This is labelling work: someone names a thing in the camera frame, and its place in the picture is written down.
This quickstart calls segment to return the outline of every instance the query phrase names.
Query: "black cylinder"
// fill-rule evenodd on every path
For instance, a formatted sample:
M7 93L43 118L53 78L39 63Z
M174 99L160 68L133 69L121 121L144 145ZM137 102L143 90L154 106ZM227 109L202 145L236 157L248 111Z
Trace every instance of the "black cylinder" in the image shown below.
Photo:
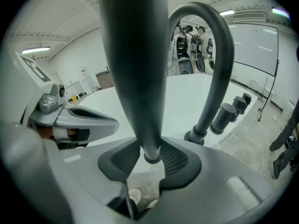
M101 31L123 110L150 160L161 144L167 77L167 0L100 0Z
M222 134L229 122L236 117L237 109L228 103L223 103L210 129L214 134Z
M237 112L237 116L235 117L235 119L233 120L233 122L235 122L240 114L240 112L245 108L246 106L246 101L240 97L240 96L236 96L234 98L234 101L233 101L233 107L236 108Z
M245 105L244 109L241 110L240 114L244 114L247 106L249 106L249 104L251 103L251 99L252 99L252 97L247 93L244 93L242 98L246 101L246 105Z

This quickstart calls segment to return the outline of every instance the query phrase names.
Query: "white ceiling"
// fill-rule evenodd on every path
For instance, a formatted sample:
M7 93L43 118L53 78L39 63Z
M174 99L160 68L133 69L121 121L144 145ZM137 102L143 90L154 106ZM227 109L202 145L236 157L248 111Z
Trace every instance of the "white ceiling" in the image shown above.
M168 0L169 14L178 6L199 1L211 5L219 12L233 9L236 13L253 11L246 21L290 22L280 15L271 13L272 7L279 7L275 0ZM237 22L233 16L228 22ZM185 21L207 26L199 17L187 16ZM64 46L100 26L99 0L30 0L19 12L14 24L7 32L6 42L16 51L50 46L45 52L28 54L34 59L49 60Z

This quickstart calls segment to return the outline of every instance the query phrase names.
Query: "white table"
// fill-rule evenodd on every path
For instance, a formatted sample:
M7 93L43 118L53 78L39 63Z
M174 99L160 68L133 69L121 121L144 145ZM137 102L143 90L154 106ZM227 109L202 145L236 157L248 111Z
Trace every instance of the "white table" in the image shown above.
M190 131L199 120L211 81L212 76L204 74L167 77L162 136L184 139L185 133ZM232 104L235 96L242 97L243 93L248 93L248 91L233 83L229 83L223 103ZM208 134L205 137L205 146L215 147L232 133L257 101L257 96L250 95L252 101L247 107L245 114L239 115L236 122L229 123L221 135L216 135L208 129ZM88 146L135 136L114 87L89 95L80 103L80 106L111 116L120 124L115 134L91 142Z
M65 89L65 99L70 100L72 95L75 95L80 99L80 94L83 94L83 89L79 81L75 81L71 85L64 87Z

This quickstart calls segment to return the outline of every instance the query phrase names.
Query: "black pants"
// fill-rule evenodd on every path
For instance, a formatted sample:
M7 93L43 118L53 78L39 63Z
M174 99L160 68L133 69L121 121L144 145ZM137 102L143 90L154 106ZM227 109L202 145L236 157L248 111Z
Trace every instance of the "black pants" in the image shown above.
M292 134L293 130L295 129L298 123L299 123L299 100L297 101L292 117L289 119L288 123L286 124L281 134L271 144L270 150L274 151L282 147L283 144L286 142L286 140L290 137L290 135ZM280 171L282 171L288 165L289 161L291 161L291 159L293 159L297 153L299 153L299 140L297 140L289 149L285 150L278 157L278 159L281 160Z

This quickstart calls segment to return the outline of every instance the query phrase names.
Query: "white shirt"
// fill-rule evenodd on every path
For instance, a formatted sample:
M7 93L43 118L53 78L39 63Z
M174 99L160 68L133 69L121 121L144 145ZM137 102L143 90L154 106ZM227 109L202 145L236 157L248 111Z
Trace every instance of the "white shirt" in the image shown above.
M207 59L206 49L209 39L206 34L200 35L200 39L201 45L199 45L199 50L202 52L202 56L204 57L204 59Z

